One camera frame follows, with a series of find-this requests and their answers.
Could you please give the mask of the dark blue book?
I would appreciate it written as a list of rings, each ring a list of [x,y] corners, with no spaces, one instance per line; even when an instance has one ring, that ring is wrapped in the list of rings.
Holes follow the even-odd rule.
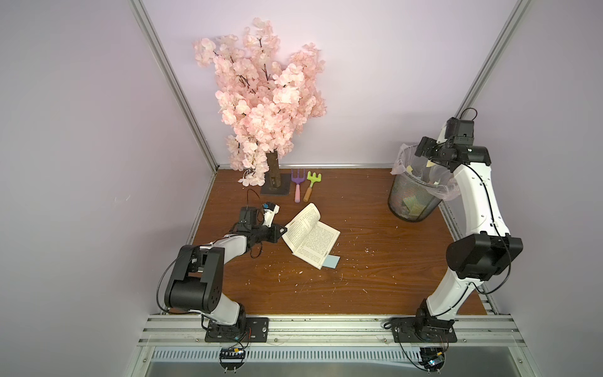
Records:
[[[315,204],[308,204],[286,227],[287,232],[282,238],[292,254],[321,270],[341,232],[320,221],[320,212]]]

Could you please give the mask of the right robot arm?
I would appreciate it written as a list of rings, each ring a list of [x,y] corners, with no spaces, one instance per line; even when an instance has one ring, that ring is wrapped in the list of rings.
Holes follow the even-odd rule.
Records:
[[[466,217],[466,235],[446,252],[448,270],[432,295],[419,307],[414,327],[452,332],[456,314],[469,296],[493,276],[510,274],[523,250],[502,219],[492,183],[488,149],[474,144],[474,121],[449,119],[438,138],[423,138],[417,156],[447,168],[459,187]]]

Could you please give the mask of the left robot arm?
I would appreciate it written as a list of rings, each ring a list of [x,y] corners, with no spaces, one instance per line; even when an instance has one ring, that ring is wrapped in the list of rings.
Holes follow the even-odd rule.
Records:
[[[167,280],[162,313],[172,309],[200,314],[209,320],[207,331],[245,331],[243,305],[223,293],[225,264],[251,252],[259,244],[278,243],[287,228],[273,222],[280,207],[268,202],[262,207],[242,207],[239,221],[221,239],[201,245],[181,247],[177,258],[161,276]]]

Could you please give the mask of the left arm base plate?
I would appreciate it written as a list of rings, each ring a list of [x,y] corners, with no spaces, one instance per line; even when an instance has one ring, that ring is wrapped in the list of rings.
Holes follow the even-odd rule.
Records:
[[[244,317],[234,325],[219,325],[215,320],[210,320],[204,340],[205,342],[267,342],[268,334],[268,317]]]

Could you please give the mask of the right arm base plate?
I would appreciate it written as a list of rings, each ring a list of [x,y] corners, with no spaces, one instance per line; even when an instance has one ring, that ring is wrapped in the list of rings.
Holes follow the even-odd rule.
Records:
[[[453,328],[454,323],[454,320],[431,317],[393,317],[388,325],[395,342],[455,343],[458,338]]]

